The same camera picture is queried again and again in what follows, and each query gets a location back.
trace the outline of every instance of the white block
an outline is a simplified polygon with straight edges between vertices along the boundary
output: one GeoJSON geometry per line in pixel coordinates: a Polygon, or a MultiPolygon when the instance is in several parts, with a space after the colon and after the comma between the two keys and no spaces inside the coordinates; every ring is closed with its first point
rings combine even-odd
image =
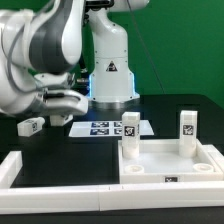
{"type": "Polygon", "coordinates": [[[71,120],[73,120],[73,115],[69,115],[69,116],[52,115],[52,116],[50,116],[51,126],[64,126],[71,120]]]}
{"type": "Polygon", "coordinates": [[[140,113],[138,112],[125,112],[122,115],[123,156],[127,159],[139,156],[139,123],[140,113]]]}
{"type": "Polygon", "coordinates": [[[196,156],[197,111],[181,111],[180,115],[180,156],[196,156]]]}
{"type": "Polygon", "coordinates": [[[42,130],[42,126],[45,123],[44,118],[30,118],[19,124],[17,124],[18,135],[24,137],[30,137],[31,135],[42,130]]]}

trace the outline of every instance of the white object with marker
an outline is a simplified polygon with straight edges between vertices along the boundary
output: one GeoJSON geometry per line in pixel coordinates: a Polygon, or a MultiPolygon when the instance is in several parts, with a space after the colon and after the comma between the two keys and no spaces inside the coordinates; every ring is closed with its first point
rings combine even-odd
{"type": "Polygon", "coordinates": [[[140,113],[125,112],[122,115],[122,147],[123,156],[134,159],[139,156],[139,123],[140,113]]]}
{"type": "Polygon", "coordinates": [[[179,155],[185,158],[196,156],[197,111],[181,111],[179,155]]]}
{"type": "Polygon", "coordinates": [[[24,137],[30,137],[31,135],[42,130],[42,126],[45,123],[44,118],[31,118],[17,124],[18,135],[24,137]]]}

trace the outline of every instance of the white plastic tray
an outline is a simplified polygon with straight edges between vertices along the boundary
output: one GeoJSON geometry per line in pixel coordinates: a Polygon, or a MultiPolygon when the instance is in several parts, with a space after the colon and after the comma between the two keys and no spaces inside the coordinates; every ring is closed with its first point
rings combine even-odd
{"type": "Polygon", "coordinates": [[[203,146],[197,140],[197,156],[183,158],[179,156],[178,145],[178,139],[141,140],[139,157],[130,160],[123,158],[121,141],[119,141],[120,183],[223,180],[221,167],[224,158],[213,146],[203,146]],[[193,166],[200,163],[214,167],[214,172],[196,172],[193,166]]]}

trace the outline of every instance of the label sticker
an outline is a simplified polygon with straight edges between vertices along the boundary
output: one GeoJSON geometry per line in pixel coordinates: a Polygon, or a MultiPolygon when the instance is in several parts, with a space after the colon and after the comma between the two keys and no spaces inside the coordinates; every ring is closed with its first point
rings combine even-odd
{"type": "Polygon", "coordinates": [[[122,127],[122,121],[116,121],[116,122],[114,122],[114,127],[115,128],[121,128],[122,127]]]}
{"type": "Polygon", "coordinates": [[[113,61],[110,62],[110,64],[109,64],[109,66],[108,66],[106,71],[107,72],[117,72],[117,68],[116,68],[116,66],[115,66],[113,61]]]}
{"type": "Polygon", "coordinates": [[[109,129],[91,129],[90,135],[109,135],[109,129]]]}
{"type": "Polygon", "coordinates": [[[121,133],[122,133],[122,128],[115,128],[114,129],[114,134],[115,135],[121,135],[121,133]]]}
{"type": "Polygon", "coordinates": [[[166,183],[178,182],[178,177],[165,177],[166,183]]]}
{"type": "Polygon", "coordinates": [[[130,137],[135,136],[135,127],[124,126],[124,135],[130,137]]]}
{"type": "Polygon", "coordinates": [[[92,128],[108,128],[109,122],[92,122],[92,128]]]}
{"type": "Polygon", "coordinates": [[[193,125],[183,125],[183,135],[193,135],[194,126],[193,125]]]}
{"type": "Polygon", "coordinates": [[[33,132],[37,131],[37,123],[32,124],[33,132]]]}

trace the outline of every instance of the warning label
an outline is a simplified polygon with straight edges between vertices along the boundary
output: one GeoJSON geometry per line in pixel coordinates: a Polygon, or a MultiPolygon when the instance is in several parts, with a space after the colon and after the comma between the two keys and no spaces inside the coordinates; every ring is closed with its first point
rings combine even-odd
{"type": "Polygon", "coordinates": [[[117,68],[116,68],[116,66],[115,66],[113,61],[110,62],[110,64],[109,64],[109,66],[108,66],[106,71],[107,72],[117,72],[117,68]]]}

